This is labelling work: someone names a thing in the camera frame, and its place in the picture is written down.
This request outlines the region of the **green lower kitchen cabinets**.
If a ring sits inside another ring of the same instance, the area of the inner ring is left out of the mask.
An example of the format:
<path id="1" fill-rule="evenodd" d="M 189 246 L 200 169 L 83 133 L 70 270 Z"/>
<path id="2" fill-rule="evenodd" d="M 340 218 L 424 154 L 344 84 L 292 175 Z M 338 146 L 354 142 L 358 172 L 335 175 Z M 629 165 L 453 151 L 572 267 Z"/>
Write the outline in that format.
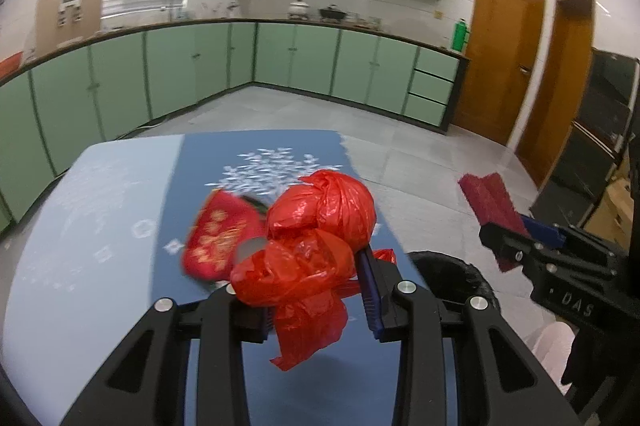
<path id="1" fill-rule="evenodd" d="M 19 223 L 87 147 L 248 86 L 446 132 L 468 65 L 407 38 L 289 20 L 174 22 L 75 43 L 1 79 L 1 225 Z"/>

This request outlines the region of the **red paper cup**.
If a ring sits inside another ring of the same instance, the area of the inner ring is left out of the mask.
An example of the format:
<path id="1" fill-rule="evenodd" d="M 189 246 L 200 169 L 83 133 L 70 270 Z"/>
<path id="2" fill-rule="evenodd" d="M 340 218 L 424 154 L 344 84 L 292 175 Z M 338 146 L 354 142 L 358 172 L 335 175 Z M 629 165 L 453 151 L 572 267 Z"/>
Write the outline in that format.
<path id="1" fill-rule="evenodd" d="M 228 281 L 239 247 L 266 236 L 266 212 L 258 201 L 215 189 L 191 227 L 181 256 L 184 274 L 198 282 Z"/>

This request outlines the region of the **red plastic bag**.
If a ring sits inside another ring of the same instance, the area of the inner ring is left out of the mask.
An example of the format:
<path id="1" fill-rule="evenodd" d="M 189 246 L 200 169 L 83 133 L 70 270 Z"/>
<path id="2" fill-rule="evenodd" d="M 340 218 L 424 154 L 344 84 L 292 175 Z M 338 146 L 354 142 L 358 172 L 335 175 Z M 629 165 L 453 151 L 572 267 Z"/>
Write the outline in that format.
<path id="1" fill-rule="evenodd" d="M 267 242 L 231 270 L 245 305 L 273 310 L 285 372 L 338 342 L 346 328 L 344 300 L 358 295 L 355 253 L 376 224 L 374 199 L 359 180 L 318 170 L 289 187 L 267 211 Z"/>

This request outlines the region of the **wooden door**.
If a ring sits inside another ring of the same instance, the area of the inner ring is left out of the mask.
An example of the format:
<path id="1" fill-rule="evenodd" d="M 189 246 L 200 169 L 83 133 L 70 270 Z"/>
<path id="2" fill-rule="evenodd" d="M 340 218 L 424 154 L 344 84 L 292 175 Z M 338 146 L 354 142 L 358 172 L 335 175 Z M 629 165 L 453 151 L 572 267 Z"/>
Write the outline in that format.
<path id="1" fill-rule="evenodd" d="M 454 124 L 509 142 L 536 62 L 546 0 L 474 0 Z"/>
<path id="2" fill-rule="evenodd" d="M 564 147 L 591 63 L 596 0 L 556 0 L 541 82 L 515 154 L 541 187 Z"/>

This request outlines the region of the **black glass cabinet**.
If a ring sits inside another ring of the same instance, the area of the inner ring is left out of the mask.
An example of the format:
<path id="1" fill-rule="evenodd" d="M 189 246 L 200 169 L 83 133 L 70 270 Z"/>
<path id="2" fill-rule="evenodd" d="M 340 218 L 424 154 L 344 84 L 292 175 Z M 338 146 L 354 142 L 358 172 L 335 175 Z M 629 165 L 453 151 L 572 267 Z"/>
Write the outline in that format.
<path id="1" fill-rule="evenodd" d="M 582 104 L 530 207 L 534 219 L 561 227 L 586 223 L 622 163 L 638 100 L 638 58 L 595 48 Z"/>

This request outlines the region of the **cardboard box on counter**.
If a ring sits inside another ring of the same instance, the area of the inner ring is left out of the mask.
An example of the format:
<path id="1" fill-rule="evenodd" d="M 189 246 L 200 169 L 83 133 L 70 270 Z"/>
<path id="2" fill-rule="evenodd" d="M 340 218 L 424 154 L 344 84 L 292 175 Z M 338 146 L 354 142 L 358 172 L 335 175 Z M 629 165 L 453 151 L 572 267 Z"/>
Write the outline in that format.
<path id="1" fill-rule="evenodd" d="M 103 0 L 38 0 L 35 56 L 93 37 L 101 29 Z"/>

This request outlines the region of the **orange basin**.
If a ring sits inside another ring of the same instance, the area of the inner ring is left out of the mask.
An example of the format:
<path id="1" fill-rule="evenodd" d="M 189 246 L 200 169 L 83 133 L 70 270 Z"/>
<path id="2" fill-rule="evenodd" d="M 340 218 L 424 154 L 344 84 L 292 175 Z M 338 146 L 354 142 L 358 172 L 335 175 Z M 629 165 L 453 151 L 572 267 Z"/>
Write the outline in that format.
<path id="1" fill-rule="evenodd" d="M 19 70 L 22 63 L 22 52 L 17 52 L 5 58 L 0 62 L 0 79 L 11 76 L 15 71 Z"/>

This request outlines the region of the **white cooking pot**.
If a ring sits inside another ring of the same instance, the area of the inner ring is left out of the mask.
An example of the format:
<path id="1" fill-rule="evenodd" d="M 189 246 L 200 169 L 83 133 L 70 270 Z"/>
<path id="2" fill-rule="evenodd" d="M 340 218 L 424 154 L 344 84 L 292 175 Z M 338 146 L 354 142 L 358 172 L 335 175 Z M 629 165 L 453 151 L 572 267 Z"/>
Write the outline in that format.
<path id="1" fill-rule="evenodd" d="M 295 0 L 288 6 L 289 19 L 309 19 L 309 5 L 303 0 Z"/>

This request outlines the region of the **cardboard box on floor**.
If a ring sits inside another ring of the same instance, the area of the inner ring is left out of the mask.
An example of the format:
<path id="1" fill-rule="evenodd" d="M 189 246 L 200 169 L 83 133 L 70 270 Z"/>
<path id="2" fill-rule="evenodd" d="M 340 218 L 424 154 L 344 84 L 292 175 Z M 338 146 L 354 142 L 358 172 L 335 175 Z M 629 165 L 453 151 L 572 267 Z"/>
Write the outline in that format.
<path id="1" fill-rule="evenodd" d="M 584 225 L 584 230 L 629 250 L 634 200 L 631 197 L 629 153 L 624 152 L 599 206 Z"/>

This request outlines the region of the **black wok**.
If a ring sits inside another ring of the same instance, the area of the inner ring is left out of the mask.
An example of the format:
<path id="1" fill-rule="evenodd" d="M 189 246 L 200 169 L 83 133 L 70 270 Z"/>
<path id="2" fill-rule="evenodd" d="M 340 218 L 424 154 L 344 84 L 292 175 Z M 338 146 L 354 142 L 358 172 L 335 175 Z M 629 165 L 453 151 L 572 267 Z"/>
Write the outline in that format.
<path id="1" fill-rule="evenodd" d="M 346 13 L 334 4 L 320 8 L 319 15 L 322 22 L 335 22 L 336 24 L 340 24 L 346 18 Z"/>

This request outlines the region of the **green thermos jug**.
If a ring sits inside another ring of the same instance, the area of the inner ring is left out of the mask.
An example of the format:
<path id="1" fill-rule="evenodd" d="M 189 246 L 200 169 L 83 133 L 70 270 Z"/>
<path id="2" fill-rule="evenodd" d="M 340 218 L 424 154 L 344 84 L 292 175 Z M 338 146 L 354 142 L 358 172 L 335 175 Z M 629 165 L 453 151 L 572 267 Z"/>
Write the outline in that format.
<path id="1" fill-rule="evenodd" d="M 454 25 L 454 33 L 451 37 L 451 50 L 462 53 L 469 40 L 470 30 L 463 18 L 460 18 Z"/>

